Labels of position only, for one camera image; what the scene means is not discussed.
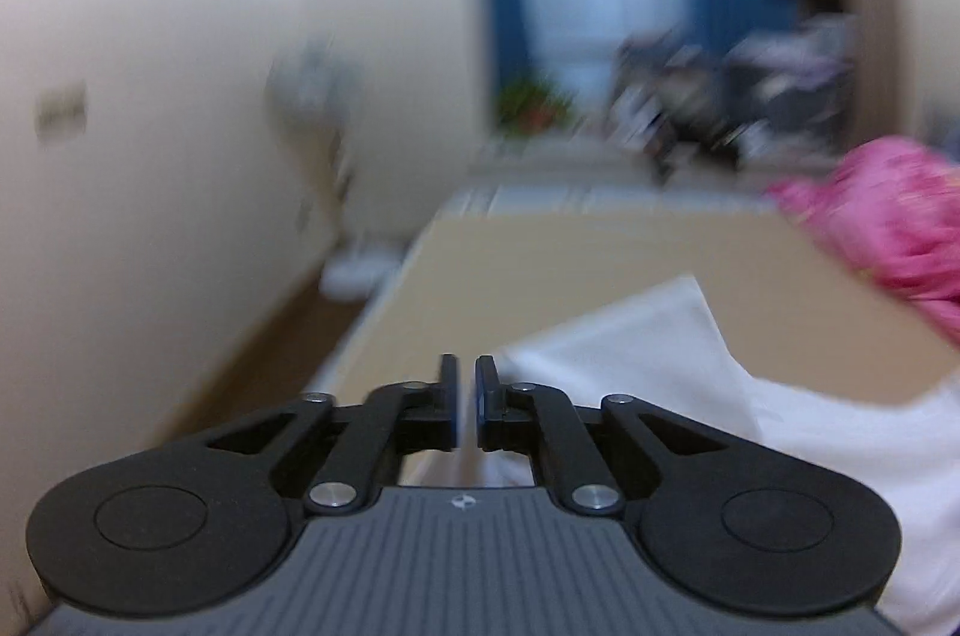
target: light switch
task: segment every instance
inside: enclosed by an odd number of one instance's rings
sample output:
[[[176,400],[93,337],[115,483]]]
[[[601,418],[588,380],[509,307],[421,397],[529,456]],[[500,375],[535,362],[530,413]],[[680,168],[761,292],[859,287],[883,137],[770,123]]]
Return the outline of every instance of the light switch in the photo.
[[[48,89],[37,98],[35,117],[41,143],[70,139],[86,131],[86,83]]]

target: white bedsheet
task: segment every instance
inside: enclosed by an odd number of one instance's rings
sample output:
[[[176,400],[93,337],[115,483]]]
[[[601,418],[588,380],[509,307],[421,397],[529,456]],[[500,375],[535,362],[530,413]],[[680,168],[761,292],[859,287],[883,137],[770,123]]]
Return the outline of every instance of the white bedsheet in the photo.
[[[506,379],[559,387],[581,406],[631,394],[862,481],[904,534],[880,610],[914,636],[949,636],[960,623],[957,379],[896,409],[756,379],[728,352],[693,278],[520,341],[497,362]],[[531,476],[519,455],[464,448],[427,459],[411,481],[506,486]]]

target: pink blanket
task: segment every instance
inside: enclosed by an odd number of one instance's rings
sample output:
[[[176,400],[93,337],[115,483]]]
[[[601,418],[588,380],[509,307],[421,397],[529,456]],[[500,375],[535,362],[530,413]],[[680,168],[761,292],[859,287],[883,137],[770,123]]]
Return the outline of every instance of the pink blanket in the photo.
[[[824,249],[960,344],[960,168],[905,137],[851,151],[824,185],[768,193]]]

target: white object on floor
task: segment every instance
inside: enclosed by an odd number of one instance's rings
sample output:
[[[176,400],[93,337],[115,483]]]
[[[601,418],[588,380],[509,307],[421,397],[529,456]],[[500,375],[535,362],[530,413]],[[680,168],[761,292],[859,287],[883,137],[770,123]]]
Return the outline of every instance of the white object on floor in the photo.
[[[352,244],[326,261],[320,292],[336,302],[366,300],[385,286],[402,265],[400,247],[389,243]]]
[[[535,335],[496,360],[506,380],[559,387],[580,406],[627,393],[862,481],[890,503],[904,534],[880,610],[913,636],[949,636],[960,623],[960,382],[885,409],[754,379],[728,352],[694,278]],[[507,454],[444,455],[414,478],[531,482],[525,458]]]

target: ridged gray surface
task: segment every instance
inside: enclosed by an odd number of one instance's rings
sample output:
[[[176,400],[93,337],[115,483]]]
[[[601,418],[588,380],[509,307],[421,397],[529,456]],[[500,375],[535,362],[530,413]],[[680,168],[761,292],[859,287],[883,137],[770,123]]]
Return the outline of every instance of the ridged gray surface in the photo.
[[[238,598],[171,620],[59,606],[37,636],[895,636],[869,609],[748,620],[661,580],[611,520],[545,490],[390,488],[353,517],[307,526]]]

